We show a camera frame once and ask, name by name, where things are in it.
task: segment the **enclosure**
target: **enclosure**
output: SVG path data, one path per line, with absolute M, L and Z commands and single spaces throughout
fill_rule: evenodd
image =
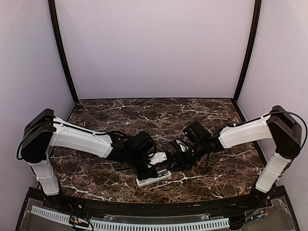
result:
M 0 11 L 4 230 L 13 230 L 28 187 L 37 186 L 15 153 L 25 125 L 45 108 L 96 131 L 145 130 L 161 150 L 195 120 L 213 132 L 275 105 L 308 119 L 304 0 L 17 0 L 2 1 Z M 144 188 L 133 169 L 117 172 L 87 153 L 55 148 L 50 159 L 65 195 L 188 203 L 249 193 L 274 151 L 273 141 L 239 145 Z M 302 230 L 306 152 L 277 182 Z

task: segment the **brown marble tabletop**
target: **brown marble tabletop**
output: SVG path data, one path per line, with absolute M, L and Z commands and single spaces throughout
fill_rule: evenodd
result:
M 229 99 L 118 99 L 81 100 L 68 122 L 130 135 L 144 130 L 158 150 L 174 152 L 169 142 L 186 139 L 182 130 L 195 120 L 211 132 L 241 121 Z M 131 203 L 194 202 L 247 194 L 263 170 L 252 143 L 211 154 L 206 168 L 205 159 L 191 170 L 173 172 L 169 180 L 141 188 L 135 170 L 116 171 L 118 163 L 92 154 L 57 147 L 51 163 L 64 194 Z

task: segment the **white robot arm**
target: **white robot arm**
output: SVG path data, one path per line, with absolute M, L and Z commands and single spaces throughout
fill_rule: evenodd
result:
M 175 139 L 171 143 L 177 152 L 173 155 L 175 164 L 169 170 L 189 169 L 195 166 L 196 161 L 200 160 L 202 156 L 220 152 L 239 144 L 274 139 L 276 151 L 252 189 L 253 193 L 266 194 L 289 167 L 292 160 L 299 155 L 302 148 L 301 126 L 289 114 L 296 115 L 286 112 L 280 106 L 275 106 L 271 112 L 259 118 L 238 125 L 226 126 L 213 134 L 203 128 L 198 121 L 195 121 L 183 131 L 194 143 L 193 146 L 189 147 L 179 139 Z
M 96 132 L 72 125 L 55 117 L 53 110 L 45 109 L 26 126 L 17 158 L 30 164 L 47 196 L 57 195 L 60 189 L 49 161 L 50 151 L 55 146 L 128 163 L 137 169 L 137 182 L 147 179 L 158 181 L 171 175 L 167 170 L 156 171 L 154 166 L 167 161 L 167 155 L 156 151 L 156 144 L 148 133 L 141 131 L 135 136 L 127 136 L 117 131 Z M 18 157 L 19 149 L 22 158 Z
M 146 185 L 169 177 L 169 170 L 192 168 L 206 154 L 220 152 L 242 143 L 274 139 L 276 153 L 252 189 L 254 192 L 266 194 L 301 150 L 301 126 L 286 113 L 288 112 L 282 107 L 275 106 L 264 116 L 238 125 L 225 126 L 213 134 L 195 121 L 184 130 L 194 145 L 189 147 L 179 139 L 173 140 L 171 144 L 177 149 L 172 156 L 174 164 L 160 174 L 154 165 L 171 157 L 165 152 L 156 151 L 156 144 L 148 133 L 142 131 L 135 136 L 115 131 L 99 133 L 67 123 L 55 117 L 53 110 L 45 109 L 26 126 L 24 139 L 17 152 L 19 155 L 21 149 L 22 158 L 17 158 L 24 159 L 31 165 L 46 195 L 57 195 L 59 184 L 48 159 L 49 151 L 54 146 L 128 163 L 137 169 L 138 185 Z

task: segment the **light purple wall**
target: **light purple wall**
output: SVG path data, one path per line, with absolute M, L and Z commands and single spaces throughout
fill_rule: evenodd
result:
M 232 97 L 253 0 L 58 0 L 81 99 Z
M 73 100 L 56 48 L 47 0 L 0 1 L 0 230 L 15 230 L 29 186 L 16 160 L 23 129 L 49 107 L 66 118 Z
M 247 119 L 280 104 L 308 122 L 308 2 L 263 1 L 256 42 L 239 106 Z M 267 159 L 275 150 L 261 142 Z M 308 227 L 308 145 L 279 181 L 301 230 Z

